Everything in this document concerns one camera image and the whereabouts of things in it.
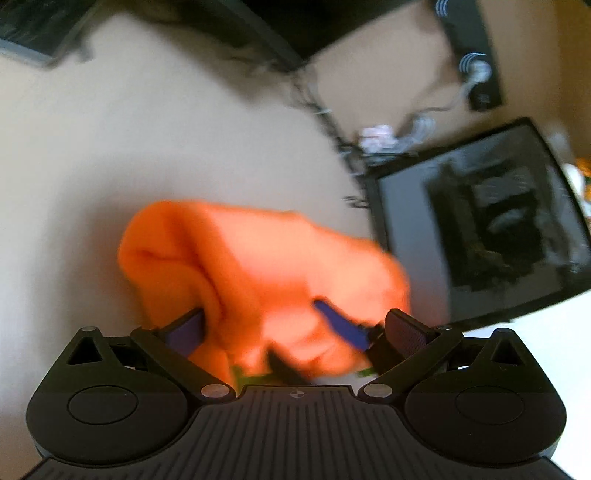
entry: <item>metal screw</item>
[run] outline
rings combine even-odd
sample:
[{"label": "metal screw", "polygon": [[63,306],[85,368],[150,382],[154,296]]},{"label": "metal screw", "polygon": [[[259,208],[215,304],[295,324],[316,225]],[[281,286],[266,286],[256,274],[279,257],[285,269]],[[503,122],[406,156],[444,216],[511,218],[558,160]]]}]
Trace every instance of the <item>metal screw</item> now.
[{"label": "metal screw", "polygon": [[201,389],[201,395],[207,398],[223,398],[229,393],[230,389],[226,385],[220,385],[219,383],[205,385]]},{"label": "metal screw", "polygon": [[365,394],[374,398],[388,398],[392,395],[392,388],[383,383],[371,383],[363,388]]},{"label": "metal screw", "polygon": [[491,97],[485,93],[481,93],[478,95],[478,101],[486,106],[491,102]]}]

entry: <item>white surface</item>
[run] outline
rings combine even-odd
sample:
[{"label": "white surface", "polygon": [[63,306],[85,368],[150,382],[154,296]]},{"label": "white surface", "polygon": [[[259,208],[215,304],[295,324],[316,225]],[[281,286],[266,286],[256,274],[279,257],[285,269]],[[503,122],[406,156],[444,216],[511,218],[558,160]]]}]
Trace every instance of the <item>white surface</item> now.
[{"label": "white surface", "polygon": [[590,310],[591,292],[587,292],[512,323],[468,335],[488,337],[496,328],[506,326],[530,349],[566,406],[566,429],[553,461],[576,480],[591,478]]}]

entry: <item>orange towel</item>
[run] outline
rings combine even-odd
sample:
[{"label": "orange towel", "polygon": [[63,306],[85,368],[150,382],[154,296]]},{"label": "orange towel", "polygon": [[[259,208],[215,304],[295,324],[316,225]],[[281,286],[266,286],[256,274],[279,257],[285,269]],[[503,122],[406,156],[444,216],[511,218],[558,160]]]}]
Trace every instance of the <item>orange towel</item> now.
[{"label": "orange towel", "polygon": [[410,312],[408,282],[392,256],[292,212],[156,203],[129,224],[119,265],[152,326],[204,308],[206,339],[190,359],[232,385],[234,365],[246,376],[268,373],[269,347],[309,378],[367,366],[315,299],[367,326],[391,308]]}]

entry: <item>ribbed black surface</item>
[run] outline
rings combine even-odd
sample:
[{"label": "ribbed black surface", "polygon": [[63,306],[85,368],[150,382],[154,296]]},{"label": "ribbed black surface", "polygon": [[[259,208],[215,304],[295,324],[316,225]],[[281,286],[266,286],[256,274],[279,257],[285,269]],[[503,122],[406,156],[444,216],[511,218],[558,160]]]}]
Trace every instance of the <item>ribbed black surface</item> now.
[{"label": "ribbed black surface", "polygon": [[346,387],[248,387],[204,407],[186,434],[133,465],[90,469],[47,460],[31,480],[564,480],[551,462],[483,469],[440,457],[388,406]]}]

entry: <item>black monitor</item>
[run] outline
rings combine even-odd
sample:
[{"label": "black monitor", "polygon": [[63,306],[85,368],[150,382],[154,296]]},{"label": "black monitor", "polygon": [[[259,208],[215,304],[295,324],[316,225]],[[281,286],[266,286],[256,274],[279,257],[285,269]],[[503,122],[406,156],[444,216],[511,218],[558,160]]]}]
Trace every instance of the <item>black monitor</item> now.
[{"label": "black monitor", "polygon": [[367,188],[425,324],[469,330],[591,288],[589,228],[529,119],[375,167]]}]

